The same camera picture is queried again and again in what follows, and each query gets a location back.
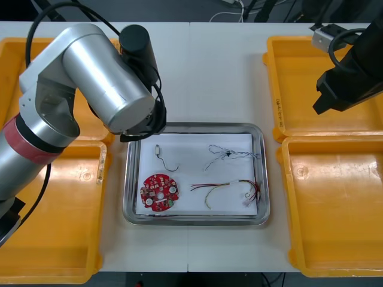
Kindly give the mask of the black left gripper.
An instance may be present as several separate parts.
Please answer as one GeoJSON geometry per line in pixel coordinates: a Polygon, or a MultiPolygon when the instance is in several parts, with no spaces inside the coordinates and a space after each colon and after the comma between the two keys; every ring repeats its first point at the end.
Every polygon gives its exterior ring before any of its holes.
{"type": "Polygon", "coordinates": [[[166,127],[166,108],[162,101],[157,100],[155,106],[144,121],[144,133],[159,135],[166,127]]]}

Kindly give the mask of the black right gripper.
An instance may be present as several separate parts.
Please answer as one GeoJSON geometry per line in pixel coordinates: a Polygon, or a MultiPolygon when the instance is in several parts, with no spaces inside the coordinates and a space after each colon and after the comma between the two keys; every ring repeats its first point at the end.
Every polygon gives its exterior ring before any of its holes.
{"type": "Polygon", "coordinates": [[[364,102],[364,71],[357,69],[353,73],[333,68],[320,76],[316,83],[319,98],[313,105],[317,114],[333,109],[345,111],[364,102]]]}

